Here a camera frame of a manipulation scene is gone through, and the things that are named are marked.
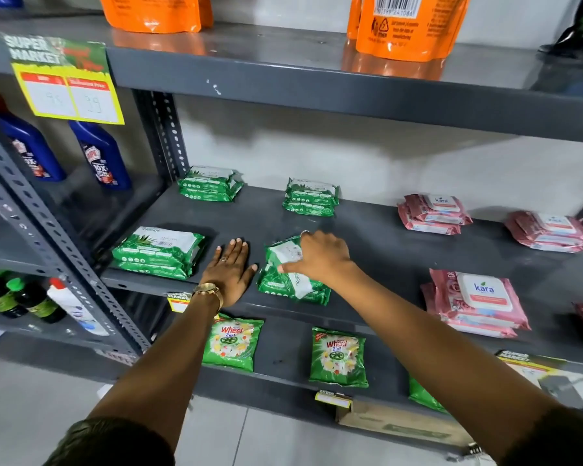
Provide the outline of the person's olive sleeve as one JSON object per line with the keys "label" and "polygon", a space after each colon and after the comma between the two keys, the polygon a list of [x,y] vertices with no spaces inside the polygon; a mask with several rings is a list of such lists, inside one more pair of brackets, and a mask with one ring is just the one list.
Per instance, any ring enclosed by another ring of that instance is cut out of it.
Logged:
{"label": "person's olive sleeve", "polygon": [[148,427],[117,417],[74,423],[42,466],[175,466],[169,443]]}
{"label": "person's olive sleeve", "polygon": [[583,466],[583,412],[562,407],[545,414],[497,466]]}

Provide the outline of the person's right forearm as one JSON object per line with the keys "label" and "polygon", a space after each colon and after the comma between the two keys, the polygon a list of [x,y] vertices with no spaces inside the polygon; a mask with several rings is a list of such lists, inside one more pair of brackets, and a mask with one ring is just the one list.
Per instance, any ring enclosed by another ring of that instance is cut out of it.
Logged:
{"label": "person's right forearm", "polygon": [[351,261],[320,276],[390,348],[409,374],[495,460],[560,407],[464,334],[367,276]]}

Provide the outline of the white bottle with red cap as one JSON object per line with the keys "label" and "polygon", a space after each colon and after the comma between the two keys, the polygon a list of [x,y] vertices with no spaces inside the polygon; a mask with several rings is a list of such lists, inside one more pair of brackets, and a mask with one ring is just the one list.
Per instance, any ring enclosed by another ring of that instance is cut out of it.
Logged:
{"label": "white bottle with red cap", "polygon": [[62,310],[72,317],[83,329],[98,337],[109,337],[109,332],[82,305],[80,300],[68,289],[59,278],[50,278],[47,289],[48,297]]}

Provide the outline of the person's right hand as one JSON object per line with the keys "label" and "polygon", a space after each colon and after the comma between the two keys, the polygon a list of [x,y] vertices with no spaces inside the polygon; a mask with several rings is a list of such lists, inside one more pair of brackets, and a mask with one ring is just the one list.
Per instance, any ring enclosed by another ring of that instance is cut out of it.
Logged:
{"label": "person's right hand", "polygon": [[300,245],[303,251],[305,276],[337,289],[359,272],[351,260],[344,240],[321,230],[304,231]]}

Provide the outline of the grey metal shelf rack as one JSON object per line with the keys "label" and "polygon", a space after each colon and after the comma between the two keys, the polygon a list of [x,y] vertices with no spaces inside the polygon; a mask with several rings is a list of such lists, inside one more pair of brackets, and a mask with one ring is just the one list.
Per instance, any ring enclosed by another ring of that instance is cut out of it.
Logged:
{"label": "grey metal shelf rack", "polygon": [[[456,48],[456,72],[464,82],[373,76],[339,69],[348,55],[340,35],[248,25],[223,25],[204,38],[205,46],[222,47],[222,56],[187,52],[185,35],[179,53],[143,50],[136,41],[149,35],[114,34],[100,16],[29,15],[0,8],[0,33],[49,35],[100,41],[108,47],[109,65],[120,87],[127,87],[142,124],[160,139],[170,184],[138,219],[135,227],[167,225],[171,230],[202,231],[210,256],[217,238],[247,237],[254,257],[264,246],[301,230],[322,228],[346,239],[353,257],[377,281],[413,303],[421,303],[420,285],[429,268],[455,267],[507,277],[516,289],[532,331],[506,341],[513,352],[572,361],[583,368],[583,324],[572,303],[583,299],[583,251],[553,253],[516,243],[498,221],[500,210],[484,211],[492,220],[475,219],[455,237],[432,237],[407,231],[395,208],[343,198],[335,217],[317,218],[284,211],[283,192],[243,187],[231,204],[188,204],[177,192],[189,157],[181,146],[187,136],[176,117],[173,93],[208,105],[266,106],[286,113],[285,126],[307,114],[322,112],[343,119],[396,119],[405,125],[456,126],[457,131],[489,132],[583,144],[583,66],[567,59],[544,61],[527,51]],[[6,44],[0,36],[0,74],[13,76]],[[188,292],[192,281],[139,276],[110,265],[102,281],[122,305],[142,312],[154,298]]]}

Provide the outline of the person's right olive sleeve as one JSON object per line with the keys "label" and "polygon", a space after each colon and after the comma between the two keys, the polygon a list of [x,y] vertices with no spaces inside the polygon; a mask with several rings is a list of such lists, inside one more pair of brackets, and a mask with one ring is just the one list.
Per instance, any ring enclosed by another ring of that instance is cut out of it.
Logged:
{"label": "person's right olive sleeve", "polygon": [[583,412],[562,407],[545,414],[497,466],[583,466]]}

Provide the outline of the brown cardboard box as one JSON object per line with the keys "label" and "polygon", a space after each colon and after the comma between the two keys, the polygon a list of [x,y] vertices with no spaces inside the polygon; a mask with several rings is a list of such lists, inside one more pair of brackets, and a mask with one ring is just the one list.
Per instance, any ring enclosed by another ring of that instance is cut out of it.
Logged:
{"label": "brown cardboard box", "polygon": [[422,406],[401,408],[353,401],[350,407],[336,407],[335,419],[341,426],[446,446],[466,447],[474,442],[451,416]]}

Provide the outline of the green wet wipes packet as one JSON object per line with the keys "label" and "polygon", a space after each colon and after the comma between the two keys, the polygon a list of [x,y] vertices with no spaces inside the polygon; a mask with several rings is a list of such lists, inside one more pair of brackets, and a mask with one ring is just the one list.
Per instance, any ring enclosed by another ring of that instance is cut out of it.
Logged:
{"label": "green wet wipes packet", "polygon": [[195,201],[214,202],[214,203],[231,203],[236,195],[245,185],[241,181],[232,181],[228,186],[214,186],[212,189],[196,187],[194,183],[179,181],[179,193],[184,197]]}
{"label": "green wet wipes packet", "polygon": [[331,289],[327,285],[303,274],[279,273],[271,262],[259,271],[257,289],[264,294],[316,305],[327,305],[331,296]]}
{"label": "green wet wipes packet", "polygon": [[204,241],[198,233],[138,227],[111,252],[121,262],[179,267],[193,263]]}
{"label": "green wet wipes packet", "polygon": [[231,182],[239,176],[239,172],[228,168],[193,165],[179,180],[179,183],[190,187],[201,185],[230,186]]}
{"label": "green wet wipes packet", "polygon": [[339,193],[339,186],[299,178],[290,178],[285,190],[290,201],[333,207],[339,205]]}
{"label": "green wet wipes packet", "polygon": [[301,236],[296,235],[280,242],[265,245],[264,269],[268,270],[271,266],[274,267],[302,260],[303,251],[300,240]]}

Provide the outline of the grey slotted side rack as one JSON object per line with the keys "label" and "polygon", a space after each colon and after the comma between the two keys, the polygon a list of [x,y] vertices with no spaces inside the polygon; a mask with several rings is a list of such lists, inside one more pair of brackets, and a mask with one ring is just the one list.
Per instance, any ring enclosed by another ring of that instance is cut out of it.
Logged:
{"label": "grey slotted side rack", "polygon": [[122,305],[101,274],[111,249],[170,184],[160,139],[139,116],[128,142],[119,143],[132,187],[112,191],[94,178],[67,120],[38,118],[37,126],[49,133],[67,177],[40,181],[0,128],[0,215],[109,332],[93,347],[136,359],[151,346],[156,325],[141,310]]}

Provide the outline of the person's left olive sleeve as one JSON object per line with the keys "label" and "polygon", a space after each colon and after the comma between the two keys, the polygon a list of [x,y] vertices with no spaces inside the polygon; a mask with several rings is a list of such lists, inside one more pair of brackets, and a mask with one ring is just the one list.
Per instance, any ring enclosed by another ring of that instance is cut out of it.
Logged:
{"label": "person's left olive sleeve", "polygon": [[74,423],[42,466],[175,466],[169,443],[148,427],[117,417]]}

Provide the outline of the person's left forearm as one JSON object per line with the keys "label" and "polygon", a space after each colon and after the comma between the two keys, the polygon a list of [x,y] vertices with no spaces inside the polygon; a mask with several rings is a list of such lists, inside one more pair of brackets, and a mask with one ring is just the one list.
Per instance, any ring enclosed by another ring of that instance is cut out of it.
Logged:
{"label": "person's left forearm", "polygon": [[175,452],[204,345],[220,307],[215,294],[194,294],[184,313],[105,394],[88,418],[138,423],[160,435]]}

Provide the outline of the green detergent powder pouch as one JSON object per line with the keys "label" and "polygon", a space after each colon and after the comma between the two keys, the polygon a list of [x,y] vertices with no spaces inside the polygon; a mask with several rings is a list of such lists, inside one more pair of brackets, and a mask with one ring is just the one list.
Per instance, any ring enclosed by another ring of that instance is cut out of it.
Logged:
{"label": "green detergent powder pouch", "polygon": [[412,376],[408,376],[408,399],[434,411],[448,414],[449,412],[431,396]]}
{"label": "green detergent powder pouch", "polygon": [[263,320],[217,314],[204,346],[202,364],[254,372],[254,355]]}
{"label": "green detergent powder pouch", "polygon": [[368,388],[365,342],[365,337],[313,327],[309,382]]}

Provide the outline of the orange refill pouch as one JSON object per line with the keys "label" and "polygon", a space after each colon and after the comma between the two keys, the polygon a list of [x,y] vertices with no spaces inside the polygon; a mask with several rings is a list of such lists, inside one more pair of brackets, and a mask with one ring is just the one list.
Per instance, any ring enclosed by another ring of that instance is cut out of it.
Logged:
{"label": "orange refill pouch", "polygon": [[134,33],[198,33],[213,26],[210,0],[100,0],[108,23]]}
{"label": "orange refill pouch", "polygon": [[394,61],[447,58],[470,0],[362,0],[356,50]]}
{"label": "orange refill pouch", "polygon": [[363,0],[351,0],[349,9],[348,26],[346,37],[348,39],[357,39],[360,17],[362,12]]}

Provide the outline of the gold wristwatch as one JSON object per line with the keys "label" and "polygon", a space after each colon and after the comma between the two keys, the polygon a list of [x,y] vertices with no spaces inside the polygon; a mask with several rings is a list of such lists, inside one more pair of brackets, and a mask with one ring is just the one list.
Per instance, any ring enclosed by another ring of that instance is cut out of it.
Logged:
{"label": "gold wristwatch", "polygon": [[190,303],[192,304],[209,300],[213,301],[213,297],[215,297],[218,302],[211,304],[213,304],[213,307],[216,308],[216,313],[218,313],[224,305],[224,295],[220,288],[212,282],[197,285],[192,292]]}

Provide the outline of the large yellow green price sign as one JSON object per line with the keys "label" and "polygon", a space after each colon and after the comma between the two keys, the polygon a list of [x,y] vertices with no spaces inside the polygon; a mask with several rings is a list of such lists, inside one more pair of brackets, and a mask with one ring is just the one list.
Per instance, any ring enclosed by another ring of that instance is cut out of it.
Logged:
{"label": "large yellow green price sign", "polygon": [[4,32],[0,36],[36,116],[125,124],[104,43]]}

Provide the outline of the person's left hand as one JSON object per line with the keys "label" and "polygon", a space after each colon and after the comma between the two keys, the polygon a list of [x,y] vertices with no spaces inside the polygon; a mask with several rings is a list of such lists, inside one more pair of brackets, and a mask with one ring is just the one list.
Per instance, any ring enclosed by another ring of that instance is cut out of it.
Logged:
{"label": "person's left hand", "polygon": [[212,282],[216,284],[224,295],[224,307],[231,307],[247,291],[249,284],[244,282],[244,272],[249,267],[247,258],[249,257],[249,244],[242,239],[242,266],[231,265],[231,250],[236,239],[223,248],[223,256],[215,267],[211,268],[211,263],[202,273],[201,283]]}

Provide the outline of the blue cleaner bottle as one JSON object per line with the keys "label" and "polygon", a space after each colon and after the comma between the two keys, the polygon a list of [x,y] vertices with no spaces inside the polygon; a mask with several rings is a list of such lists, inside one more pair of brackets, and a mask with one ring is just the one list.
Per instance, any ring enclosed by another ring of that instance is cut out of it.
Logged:
{"label": "blue cleaner bottle", "polygon": [[97,123],[69,120],[68,124],[98,183],[115,191],[131,189],[131,178],[112,135]]}
{"label": "blue cleaner bottle", "polygon": [[67,174],[43,134],[32,124],[11,113],[1,95],[0,128],[37,179],[48,182],[67,179]]}

